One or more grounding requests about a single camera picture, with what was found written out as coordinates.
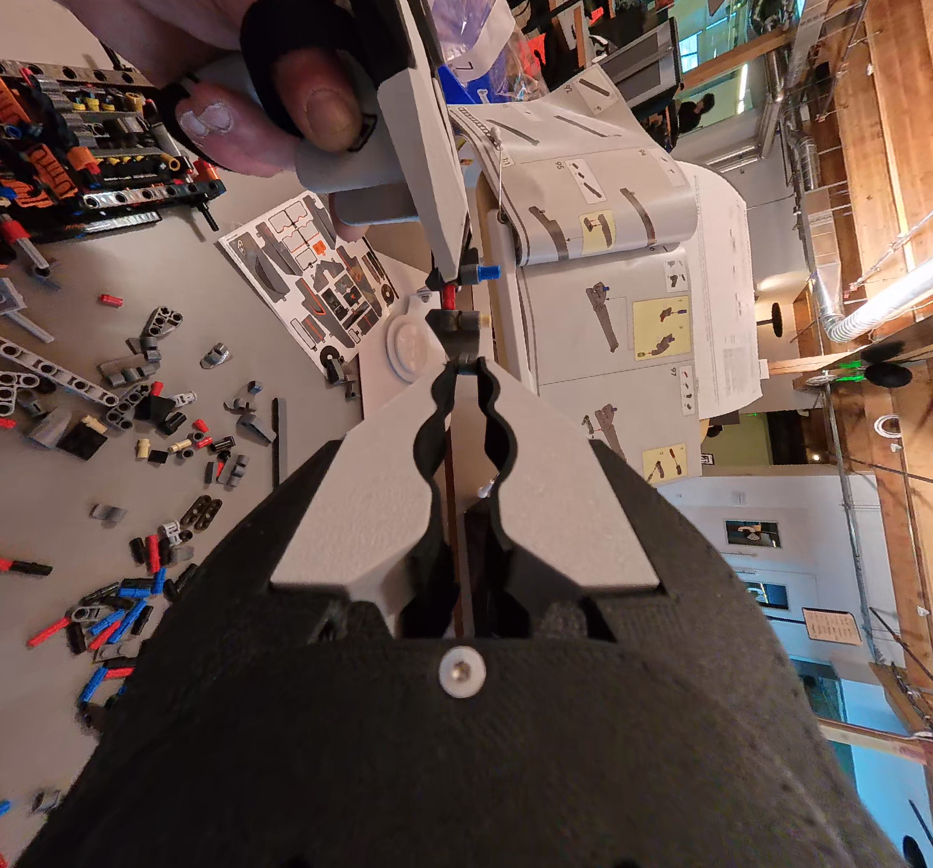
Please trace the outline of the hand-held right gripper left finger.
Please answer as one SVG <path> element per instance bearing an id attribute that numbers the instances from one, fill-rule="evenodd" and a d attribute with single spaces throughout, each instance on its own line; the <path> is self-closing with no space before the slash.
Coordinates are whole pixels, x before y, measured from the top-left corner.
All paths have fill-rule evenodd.
<path id="1" fill-rule="evenodd" d="M 457 601 L 434 481 L 457 365 L 435 364 L 353 428 L 275 568 L 278 590 L 371 602 L 401 622 L 449 622 Z"/>

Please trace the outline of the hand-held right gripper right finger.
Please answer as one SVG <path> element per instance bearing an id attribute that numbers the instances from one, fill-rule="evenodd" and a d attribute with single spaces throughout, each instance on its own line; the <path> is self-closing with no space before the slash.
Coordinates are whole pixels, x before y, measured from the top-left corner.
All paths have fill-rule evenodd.
<path id="1" fill-rule="evenodd" d="M 478 359 L 476 381 L 496 466 L 483 559 L 491 629 L 532 629 L 557 603 L 656 593 L 600 454 L 624 462 L 496 362 Z"/>

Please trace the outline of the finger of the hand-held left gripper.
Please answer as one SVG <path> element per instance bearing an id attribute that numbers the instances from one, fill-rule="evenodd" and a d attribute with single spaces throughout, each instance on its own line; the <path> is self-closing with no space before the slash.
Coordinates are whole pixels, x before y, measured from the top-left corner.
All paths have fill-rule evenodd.
<path id="1" fill-rule="evenodd" d="M 379 105 L 437 270 L 454 281 L 468 203 L 448 110 L 426 72 L 399 72 L 379 88 Z"/>

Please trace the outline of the small black lego assembly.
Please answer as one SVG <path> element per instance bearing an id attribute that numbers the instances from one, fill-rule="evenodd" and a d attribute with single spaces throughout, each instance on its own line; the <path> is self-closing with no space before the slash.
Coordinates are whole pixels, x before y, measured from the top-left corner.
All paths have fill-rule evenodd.
<path id="1" fill-rule="evenodd" d="M 474 286 L 500 279 L 499 265 L 481 265 L 475 262 L 461 267 L 456 279 L 444 281 L 438 268 L 426 278 L 426 288 L 437 291 L 440 308 L 426 314 L 426 323 L 435 334 L 448 361 L 458 373 L 475 374 L 480 354 L 480 337 L 484 329 L 491 329 L 490 313 L 460 310 L 456 306 L 457 291 L 461 286 Z"/>

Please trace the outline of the pile of lego pieces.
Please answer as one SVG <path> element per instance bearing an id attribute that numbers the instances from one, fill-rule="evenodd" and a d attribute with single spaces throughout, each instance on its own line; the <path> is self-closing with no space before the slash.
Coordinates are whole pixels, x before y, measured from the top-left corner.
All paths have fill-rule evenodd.
<path id="1" fill-rule="evenodd" d="M 53 808 L 96 742 L 171 580 L 271 489 L 271 443 L 246 422 L 286 386 L 259 303 L 91 300 L 31 353 L 2 341 L 2 827 Z"/>

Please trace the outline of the dark grey lego connector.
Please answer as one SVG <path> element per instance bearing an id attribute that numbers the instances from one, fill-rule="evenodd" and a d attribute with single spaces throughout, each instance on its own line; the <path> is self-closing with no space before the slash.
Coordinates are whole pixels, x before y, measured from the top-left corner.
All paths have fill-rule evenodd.
<path id="1" fill-rule="evenodd" d="M 320 361 L 330 387 L 341 387 L 347 401 L 361 400 L 359 365 L 356 358 L 347 360 L 332 346 L 320 351 Z"/>

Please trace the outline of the lego sticker sheet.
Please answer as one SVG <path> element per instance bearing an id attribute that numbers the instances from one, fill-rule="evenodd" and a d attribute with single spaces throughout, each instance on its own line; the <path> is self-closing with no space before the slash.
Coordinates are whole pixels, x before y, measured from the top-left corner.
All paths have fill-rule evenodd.
<path id="1" fill-rule="evenodd" d="M 339 236 L 310 191 L 217 244 L 321 372 L 352 361 L 399 297 L 367 240 Z"/>

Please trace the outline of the lego instruction booklet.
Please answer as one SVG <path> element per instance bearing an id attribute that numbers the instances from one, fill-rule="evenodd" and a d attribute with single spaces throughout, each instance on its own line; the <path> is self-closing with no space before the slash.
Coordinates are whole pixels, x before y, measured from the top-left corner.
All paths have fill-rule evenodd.
<path id="1" fill-rule="evenodd" d="M 599 66 L 448 112 L 501 192 L 479 212 L 519 379 L 651 485 L 701 476 L 704 423 L 761 396 L 744 198 L 655 142 Z"/>

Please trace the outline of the partly built lego car chassis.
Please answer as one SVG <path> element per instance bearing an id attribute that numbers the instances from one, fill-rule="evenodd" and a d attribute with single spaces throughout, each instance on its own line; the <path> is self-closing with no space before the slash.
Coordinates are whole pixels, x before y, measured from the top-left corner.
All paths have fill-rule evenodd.
<path id="1" fill-rule="evenodd" d="M 209 228 L 226 187 L 183 151 L 156 89 L 130 68 L 1 62 L 2 267 L 24 260 L 50 281 L 41 244 L 151 225 L 191 208 Z"/>

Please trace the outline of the clear plastic bags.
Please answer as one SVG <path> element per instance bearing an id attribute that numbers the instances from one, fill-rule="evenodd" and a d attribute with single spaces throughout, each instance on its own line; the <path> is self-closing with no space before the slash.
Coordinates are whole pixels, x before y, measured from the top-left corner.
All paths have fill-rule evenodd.
<path id="1" fill-rule="evenodd" d="M 480 102 L 527 102 L 547 95 L 538 59 L 507 0 L 428 0 L 444 60 Z"/>

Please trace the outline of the white book stand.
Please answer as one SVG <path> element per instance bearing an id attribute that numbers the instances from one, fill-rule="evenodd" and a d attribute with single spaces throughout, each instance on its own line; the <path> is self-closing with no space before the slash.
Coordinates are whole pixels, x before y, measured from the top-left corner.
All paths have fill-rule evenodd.
<path id="1" fill-rule="evenodd" d="M 479 331 L 481 354 L 494 357 L 533 392 L 537 385 L 528 360 L 525 325 L 519 303 L 511 228 L 496 220 L 496 193 L 468 141 L 459 140 L 465 172 L 472 232 L 482 243 L 484 260 L 500 266 L 499 279 L 458 292 L 459 305 L 491 317 L 491 325 Z M 446 361 L 440 342 L 426 323 L 429 310 L 439 307 L 437 292 L 417 292 L 425 286 L 431 267 L 423 229 L 418 222 L 379 226 L 367 242 L 398 291 L 389 307 L 390 318 L 403 316 L 401 325 L 377 327 L 376 348 L 363 348 L 359 363 L 363 416 L 369 417 L 420 378 L 429 364 Z"/>

